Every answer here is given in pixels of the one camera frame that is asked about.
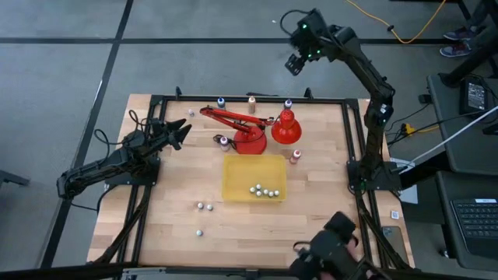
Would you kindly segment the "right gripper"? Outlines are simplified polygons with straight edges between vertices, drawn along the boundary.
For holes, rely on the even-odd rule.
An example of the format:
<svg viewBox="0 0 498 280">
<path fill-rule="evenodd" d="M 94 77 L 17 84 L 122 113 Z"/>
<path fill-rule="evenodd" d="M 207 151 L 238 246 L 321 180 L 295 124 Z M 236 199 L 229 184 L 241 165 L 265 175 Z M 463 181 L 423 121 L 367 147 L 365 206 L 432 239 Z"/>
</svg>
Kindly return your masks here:
<svg viewBox="0 0 498 280">
<path fill-rule="evenodd" d="M 317 61 L 326 55 L 324 48 L 327 41 L 322 41 L 313 33 L 294 33 L 291 36 L 291 44 L 298 54 L 291 54 L 285 67 L 294 76 L 300 74 L 306 61 Z"/>
</svg>

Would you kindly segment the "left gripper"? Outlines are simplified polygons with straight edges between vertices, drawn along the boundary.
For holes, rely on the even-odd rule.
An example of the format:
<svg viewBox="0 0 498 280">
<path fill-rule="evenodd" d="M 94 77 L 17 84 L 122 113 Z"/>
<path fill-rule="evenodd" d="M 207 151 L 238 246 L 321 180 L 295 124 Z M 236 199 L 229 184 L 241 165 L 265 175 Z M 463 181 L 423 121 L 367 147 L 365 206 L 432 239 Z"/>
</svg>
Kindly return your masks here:
<svg viewBox="0 0 498 280">
<path fill-rule="evenodd" d="M 185 138 L 191 130 L 188 124 L 182 127 L 186 119 L 176 121 L 160 121 L 152 119 L 150 122 L 150 133 L 147 139 L 148 147 L 151 151 L 161 151 L 163 147 L 171 145 L 175 150 L 180 150 Z"/>
</svg>

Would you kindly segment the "yellow translucent plastic bin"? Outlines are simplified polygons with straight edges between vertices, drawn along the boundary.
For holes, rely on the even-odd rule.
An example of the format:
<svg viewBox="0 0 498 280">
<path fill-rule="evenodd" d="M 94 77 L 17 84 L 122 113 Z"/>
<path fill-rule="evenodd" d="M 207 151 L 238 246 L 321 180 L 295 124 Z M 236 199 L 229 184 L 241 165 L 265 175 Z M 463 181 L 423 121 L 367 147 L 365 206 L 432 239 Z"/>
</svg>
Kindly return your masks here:
<svg viewBox="0 0 498 280">
<path fill-rule="evenodd" d="M 222 198 L 231 202 L 282 202 L 287 197 L 286 159 L 281 155 L 234 155 L 224 157 Z M 269 197 L 263 190 L 279 191 Z"/>
</svg>

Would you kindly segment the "red desk lamp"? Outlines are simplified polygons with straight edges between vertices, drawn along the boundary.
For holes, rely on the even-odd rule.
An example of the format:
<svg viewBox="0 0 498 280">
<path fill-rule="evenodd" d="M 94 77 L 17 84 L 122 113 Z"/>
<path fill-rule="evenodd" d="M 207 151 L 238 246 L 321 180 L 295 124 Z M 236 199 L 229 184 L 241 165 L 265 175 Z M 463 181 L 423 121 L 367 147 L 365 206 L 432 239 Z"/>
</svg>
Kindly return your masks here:
<svg viewBox="0 0 498 280">
<path fill-rule="evenodd" d="M 215 107 L 203 107 L 199 113 L 234 128 L 237 132 L 228 142 L 242 155 L 260 155 L 265 151 L 267 127 L 271 129 L 272 138 L 283 145 L 297 142 L 302 135 L 300 123 L 290 109 L 282 110 L 277 118 L 259 118 Z"/>
</svg>

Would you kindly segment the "yellow power plug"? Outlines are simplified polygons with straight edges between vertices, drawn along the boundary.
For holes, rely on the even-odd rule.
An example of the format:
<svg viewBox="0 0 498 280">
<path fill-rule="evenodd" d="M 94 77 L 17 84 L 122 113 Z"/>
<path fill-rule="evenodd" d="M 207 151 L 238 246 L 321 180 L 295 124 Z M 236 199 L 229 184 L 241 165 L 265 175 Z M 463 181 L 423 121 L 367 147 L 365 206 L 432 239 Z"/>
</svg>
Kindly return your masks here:
<svg viewBox="0 0 498 280">
<path fill-rule="evenodd" d="M 403 123 L 402 126 L 401 126 L 401 134 L 403 136 L 410 136 L 410 135 L 413 135 L 415 133 L 426 133 L 426 132 L 429 132 L 429 131 L 434 131 L 434 130 L 437 130 L 438 128 L 439 128 L 438 125 L 434 125 L 434 126 L 431 126 L 431 127 L 428 127 L 428 128 L 415 129 L 410 124 Z"/>
</svg>

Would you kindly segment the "person's shoe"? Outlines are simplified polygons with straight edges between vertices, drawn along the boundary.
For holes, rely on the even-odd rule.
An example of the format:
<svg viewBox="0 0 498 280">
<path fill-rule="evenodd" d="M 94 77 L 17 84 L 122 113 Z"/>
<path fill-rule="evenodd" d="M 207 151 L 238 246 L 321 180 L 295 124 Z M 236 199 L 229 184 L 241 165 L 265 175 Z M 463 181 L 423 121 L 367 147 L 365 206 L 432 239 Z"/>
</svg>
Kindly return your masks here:
<svg viewBox="0 0 498 280">
<path fill-rule="evenodd" d="M 459 58 L 470 55 L 472 49 L 465 42 L 454 45 L 448 45 L 440 49 L 440 54 L 445 58 Z"/>
<path fill-rule="evenodd" d="M 444 38 L 453 41 L 471 40 L 476 36 L 476 32 L 472 29 L 462 27 L 454 31 L 447 32 L 443 35 Z"/>
</svg>

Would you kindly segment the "black power adapter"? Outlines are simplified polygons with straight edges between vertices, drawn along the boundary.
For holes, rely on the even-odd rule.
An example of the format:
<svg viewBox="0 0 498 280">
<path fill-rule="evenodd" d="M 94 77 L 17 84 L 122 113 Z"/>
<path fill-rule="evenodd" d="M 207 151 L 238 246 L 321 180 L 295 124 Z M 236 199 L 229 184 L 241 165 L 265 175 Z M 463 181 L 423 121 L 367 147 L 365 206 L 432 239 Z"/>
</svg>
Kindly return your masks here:
<svg viewBox="0 0 498 280">
<path fill-rule="evenodd" d="M 488 92 L 480 78 L 466 77 L 461 80 L 460 114 L 480 113 L 488 109 Z"/>
</svg>

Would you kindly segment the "dark grey side desk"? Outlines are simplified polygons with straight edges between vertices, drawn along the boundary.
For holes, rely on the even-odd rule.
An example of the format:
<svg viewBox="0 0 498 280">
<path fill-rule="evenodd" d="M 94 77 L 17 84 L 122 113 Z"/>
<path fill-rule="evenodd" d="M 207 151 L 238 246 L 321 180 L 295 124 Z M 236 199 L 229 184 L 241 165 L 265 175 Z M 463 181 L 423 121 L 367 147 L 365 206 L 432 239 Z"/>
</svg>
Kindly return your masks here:
<svg viewBox="0 0 498 280">
<path fill-rule="evenodd" d="M 402 175 L 404 184 L 416 184 L 418 198 L 404 204 L 405 218 L 441 226 L 448 253 L 463 268 L 498 272 L 498 260 L 466 250 L 451 207 L 458 199 L 498 199 L 498 135 L 485 134 L 485 124 L 460 114 L 458 87 L 446 86 L 440 75 L 428 76 L 427 85 L 445 143 Z"/>
</svg>

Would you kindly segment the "person's hand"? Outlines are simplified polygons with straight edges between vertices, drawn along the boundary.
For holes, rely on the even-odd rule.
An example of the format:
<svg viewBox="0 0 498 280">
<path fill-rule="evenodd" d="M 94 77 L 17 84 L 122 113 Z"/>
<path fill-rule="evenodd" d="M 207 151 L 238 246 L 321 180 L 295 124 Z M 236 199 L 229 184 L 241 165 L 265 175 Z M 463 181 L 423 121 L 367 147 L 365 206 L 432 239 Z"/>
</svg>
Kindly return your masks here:
<svg viewBox="0 0 498 280">
<path fill-rule="evenodd" d="M 358 261 L 359 258 L 358 258 L 358 254 L 357 254 L 357 241 L 356 241 L 356 238 L 354 236 L 348 242 L 348 244 L 346 245 L 346 248 L 347 248 L 349 254 L 352 256 L 352 258 L 355 261 Z"/>
</svg>

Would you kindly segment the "black phone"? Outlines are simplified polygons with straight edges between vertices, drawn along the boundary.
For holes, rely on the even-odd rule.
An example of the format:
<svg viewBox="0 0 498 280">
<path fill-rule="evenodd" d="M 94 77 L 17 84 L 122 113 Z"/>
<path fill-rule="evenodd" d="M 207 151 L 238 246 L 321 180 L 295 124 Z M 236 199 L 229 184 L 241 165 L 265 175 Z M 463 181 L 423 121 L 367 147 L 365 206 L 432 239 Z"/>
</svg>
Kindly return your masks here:
<svg viewBox="0 0 498 280">
<path fill-rule="evenodd" d="M 405 249 L 401 228 L 398 226 L 383 226 L 383 234 L 401 259 L 408 264 L 409 259 Z"/>
</svg>

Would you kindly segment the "black keyboard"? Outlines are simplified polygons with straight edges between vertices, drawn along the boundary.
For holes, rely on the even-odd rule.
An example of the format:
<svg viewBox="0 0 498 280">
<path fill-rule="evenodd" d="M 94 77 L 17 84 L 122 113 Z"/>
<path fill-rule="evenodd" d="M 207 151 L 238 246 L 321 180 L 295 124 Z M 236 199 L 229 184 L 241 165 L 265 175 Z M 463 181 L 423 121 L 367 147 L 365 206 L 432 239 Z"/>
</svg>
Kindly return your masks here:
<svg viewBox="0 0 498 280">
<path fill-rule="evenodd" d="M 498 199 L 468 198 L 451 201 L 466 250 L 498 260 Z"/>
</svg>

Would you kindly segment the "black aluminium table frame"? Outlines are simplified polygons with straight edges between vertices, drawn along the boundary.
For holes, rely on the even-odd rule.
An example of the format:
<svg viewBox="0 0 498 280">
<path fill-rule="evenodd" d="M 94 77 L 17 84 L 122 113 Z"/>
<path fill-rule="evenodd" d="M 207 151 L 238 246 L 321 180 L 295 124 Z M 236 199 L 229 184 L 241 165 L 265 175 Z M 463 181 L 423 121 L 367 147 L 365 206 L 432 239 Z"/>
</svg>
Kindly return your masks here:
<svg viewBox="0 0 498 280">
<path fill-rule="evenodd" d="M 303 157 L 286 167 L 286 200 L 249 203 L 222 198 L 225 153 L 212 138 L 233 130 L 199 113 L 215 102 L 212 96 L 128 98 L 127 108 L 140 117 L 185 118 L 192 128 L 181 150 L 160 153 L 149 207 L 131 231 L 124 260 L 163 273 L 284 277 L 296 258 L 296 241 L 312 238 L 337 211 L 358 217 L 346 163 L 360 154 L 356 127 L 367 102 L 296 98 L 293 111 L 303 128 L 296 147 Z"/>
</svg>

